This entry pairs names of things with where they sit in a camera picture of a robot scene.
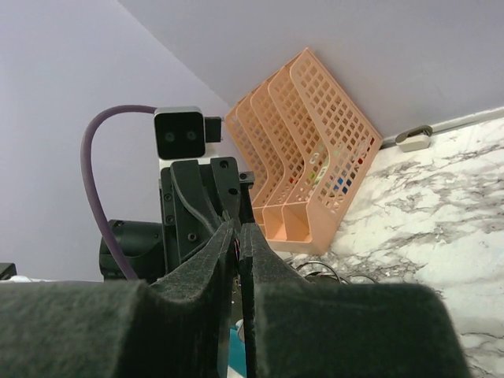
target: black cable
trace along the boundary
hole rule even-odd
[[[329,264],[326,264],[325,262],[322,262],[322,261],[307,261],[304,264],[301,264],[300,266],[298,266],[296,268],[296,270],[299,271],[302,267],[307,266],[309,264],[320,264],[320,265],[325,266],[327,269],[329,269],[334,274],[334,277],[336,277],[338,282],[341,283],[341,279],[339,278],[338,273],[336,273],[336,271]]]

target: teal object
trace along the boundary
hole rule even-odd
[[[246,376],[245,343],[238,338],[236,327],[229,330],[228,365],[238,374]]]

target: white object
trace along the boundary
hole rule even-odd
[[[428,135],[415,135],[396,143],[402,152],[411,152],[428,148],[431,144],[431,137]]]

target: lavender wall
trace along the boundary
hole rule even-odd
[[[0,4],[0,261],[22,275],[100,280],[100,235],[80,178],[84,128],[123,103],[228,105],[117,2]],[[225,142],[224,154],[234,154]],[[95,137],[109,217],[159,221],[158,159],[147,115],[118,116]]]

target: white marble surface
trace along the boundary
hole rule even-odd
[[[321,260],[434,288],[473,375],[504,377],[504,120],[380,151]]]

